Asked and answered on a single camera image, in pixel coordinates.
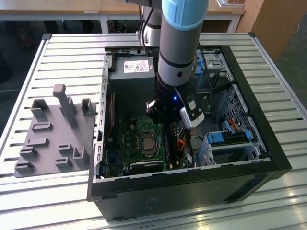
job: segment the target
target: aluminum extrusion table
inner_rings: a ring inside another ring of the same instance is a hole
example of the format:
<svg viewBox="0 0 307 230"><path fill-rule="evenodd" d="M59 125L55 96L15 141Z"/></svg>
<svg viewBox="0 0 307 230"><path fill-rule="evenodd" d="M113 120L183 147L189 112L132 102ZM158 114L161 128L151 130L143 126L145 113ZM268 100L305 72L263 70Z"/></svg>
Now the aluminum extrusion table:
<svg viewBox="0 0 307 230"><path fill-rule="evenodd" d="M202 34L202 45L230 45L293 170L242 202L107 223L86 201L88 171L16 179L14 166L34 98L64 83L75 103L97 103L104 47L139 46L135 34L65 34L42 40L0 139L0 229L298 229L307 222L307 112L256 38Z"/></svg>

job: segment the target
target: power supply label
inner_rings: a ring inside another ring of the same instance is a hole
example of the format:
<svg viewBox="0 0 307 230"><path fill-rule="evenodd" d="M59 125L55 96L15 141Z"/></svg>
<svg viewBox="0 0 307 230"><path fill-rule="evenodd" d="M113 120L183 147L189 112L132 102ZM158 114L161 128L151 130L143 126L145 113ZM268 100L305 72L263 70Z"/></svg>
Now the power supply label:
<svg viewBox="0 0 307 230"><path fill-rule="evenodd" d="M141 72L149 72L148 60L124 62L124 73L141 73Z"/></svg>

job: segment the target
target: blue plastic latch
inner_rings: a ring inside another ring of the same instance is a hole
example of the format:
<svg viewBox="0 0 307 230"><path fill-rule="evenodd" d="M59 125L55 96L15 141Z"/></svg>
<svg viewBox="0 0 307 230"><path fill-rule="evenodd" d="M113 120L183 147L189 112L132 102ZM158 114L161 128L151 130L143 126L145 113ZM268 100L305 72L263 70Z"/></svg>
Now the blue plastic latch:
<svg viewBox="0 0 307 230"><path fill-rule="evenodd" d="M213 138L213 143L222 143L224 142L223 135L221 133L211 133Z"/></svg>
<svg viewBox="0 0 307 230"><path fill-rule="evenodd" d="M212 143L213 143L213 139L212 139L211 134L208 135L208 141L209 141L209 144L212 144Z"/></svg>
<svg viewBox="0 0 307 230"><path fill-rule="evenodd" d="M248 141L250 141L251 140L251 134L248 130L245 130L245 135L246 135Z"/></svg>
<svg viewBox="0 0 307 230"><path fill-rule="evenodd" d="M227 129L229 130L229 132L231 132L232 134L234 134L235 133L235 131L230 127L230 125L229 125L229 123L228 123L228 121L224 121L224 123L225 123L225 125L226 125L226 127L227 127Z"/></svg>
<svg viewBox="0 0 307 230"><path fill-rule="evenodd" d="M198 162L198 160L200 159L202 152L203 152L203 147L200 149L200 152L197 155L196 162Z"/></svg>

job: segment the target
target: cpu socket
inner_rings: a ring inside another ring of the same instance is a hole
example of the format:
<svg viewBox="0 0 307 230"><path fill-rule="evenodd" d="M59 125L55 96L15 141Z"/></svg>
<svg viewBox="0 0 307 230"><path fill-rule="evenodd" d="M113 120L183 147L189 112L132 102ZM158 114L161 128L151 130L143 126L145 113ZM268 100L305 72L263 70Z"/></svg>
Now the cpu socket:
<svg viewBox="0 0 307 230"><path fill-rule="evenodd" d="M145 157L152 157L157 153L155 133L143 134L142 138L142 154Z"/></svg>

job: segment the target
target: sticker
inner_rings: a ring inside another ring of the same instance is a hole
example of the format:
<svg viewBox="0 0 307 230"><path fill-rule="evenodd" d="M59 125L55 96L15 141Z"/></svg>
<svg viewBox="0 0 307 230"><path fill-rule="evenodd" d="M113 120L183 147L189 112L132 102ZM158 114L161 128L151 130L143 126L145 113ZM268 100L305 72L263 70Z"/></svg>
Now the sticker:
<svg viewBox="0 0 307 230"><path fill-rule="evenodd" d="M187 159L188 159L188 161L189 161L190 163L192 163L192 157L191 157L190 154L187 155Z"/></svg>
<svg viewBox="0 0 307 230"><path fill-rule="evenodd" d="M124 73L141 73L141 72L149 72L148 60L124 62Z"/></svg>
<svg viewBox="0 0 307 230"><path fill-rule="evenodd" d="M98 13L98 11L84 11L84 13Z"/></svg>

